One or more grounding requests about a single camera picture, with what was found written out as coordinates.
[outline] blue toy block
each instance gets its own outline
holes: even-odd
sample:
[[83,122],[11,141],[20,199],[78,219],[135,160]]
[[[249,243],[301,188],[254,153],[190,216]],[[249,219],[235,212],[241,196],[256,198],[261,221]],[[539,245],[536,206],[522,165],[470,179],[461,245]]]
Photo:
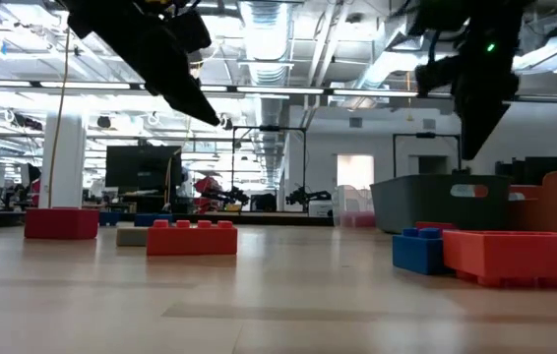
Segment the blue toy block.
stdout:
[[99,226],[105,226],[107,224],[110,224],[110,226],[116,226],[120,218],[121,218],[120,212],[100,211]]
[[443,261],[443,239],[431,236],[393,236],[393,265],[425,275],[451,272]]
[[440,239],[443,238],[443,231],[435,227],[427,227],[418,231],[418,237],[424,239]]
[[152,227],[155,220],[167,220],[173,222],[171,214],[136,214],[134,217],[134,226]]
[[418,229],[415,227],[406,228],[403,230],[402,235],[407,237],[418,237]]

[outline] pipe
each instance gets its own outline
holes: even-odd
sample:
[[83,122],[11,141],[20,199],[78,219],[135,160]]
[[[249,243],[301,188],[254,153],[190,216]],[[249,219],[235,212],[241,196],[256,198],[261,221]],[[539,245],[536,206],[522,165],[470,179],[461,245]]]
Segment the pipe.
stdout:
[[339,44],[339,36],[338,34],[341,31],[343,24],[346,22],[346,17],[348,16],[348,10],[350,10],[351,3],[342,3],[340,14],[338,15],[338,24],[334,29],[333,34],[329,38],[329,44],[327,44],[327,52],[325,53],[325,60],[322,63],[322,67],[320,67],[320,73],[318,74],[318,79],[316,79],[316,87],[319,87],[325,79],[327,75],[327,70],[329,70],[329,65],[331,65],[331,60],[336,54],[336,49],[338,48]]
[[[289,55],[289,26],[292,6],[281,2],[239,2],[245,24],[246,57],[253,61],[284,62]],[[250,80],[254,86],[284,87],[289,68],[282,64],[256,63],[249,65]],[[282,102],[275,99],[255,99],[259,125],[276,126]],[[276,142],[274,135],[263,134],[261,147],[266,158],[266,168],[275,171],[278,160],[270,157],[268,145]]]

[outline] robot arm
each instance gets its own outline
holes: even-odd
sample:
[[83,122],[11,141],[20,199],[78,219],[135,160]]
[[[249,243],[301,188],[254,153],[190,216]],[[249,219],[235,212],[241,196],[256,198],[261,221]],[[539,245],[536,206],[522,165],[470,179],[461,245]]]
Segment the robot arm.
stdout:
[[211,45],[196,1],[188,0],[61,0],[68,24],[79,38],[95,32],[143,79],[153,95],[171,108],[218,125],[219,119],[189,73],[187,55]]

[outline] black monitor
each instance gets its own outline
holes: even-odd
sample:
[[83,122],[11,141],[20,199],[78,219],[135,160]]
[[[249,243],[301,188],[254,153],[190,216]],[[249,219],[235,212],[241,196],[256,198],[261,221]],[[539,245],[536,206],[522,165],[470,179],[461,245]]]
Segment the black monitor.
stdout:
[[180,147],[107,147],[105,186],[124,191],[164,191],[182,183]]
[[526,157],[526,184],[540,186],[543,177],[554,171],[557,171],[557,157]]

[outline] giant toy brick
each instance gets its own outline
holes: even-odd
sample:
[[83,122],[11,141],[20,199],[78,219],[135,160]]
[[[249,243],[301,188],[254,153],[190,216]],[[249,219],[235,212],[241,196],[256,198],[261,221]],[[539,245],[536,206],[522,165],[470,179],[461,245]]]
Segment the giant toy brick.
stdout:
[[444,231],[445,265],[480,285],[557,287],[557,233]]
[[117,228],[117,246],[145,247],[148,244],[149,227]]
[[109,224],[110,226],[116,226],[117,222],[121,218],[120,212],[114,211],[100,211],[99,212],[99,226],[105,226]]
[[410,228],[393,236],[393,265],[425,275],[450,272],[443,263],[442,230]]
[[173,216],[171,216],[171,214],[136,214],[134,217],[134,226],[151,227],[156,220],[173,222]]
[[212,225],[198,221],[191,227],[187,220],[176,221],[169,227],[165,220],[156,220],[148,231],[148,256],[235,255],[237,229],[230,221]]
[[25,215],[25,238],[85,240],[97,236],[99,211],[70,207],[31,208]]

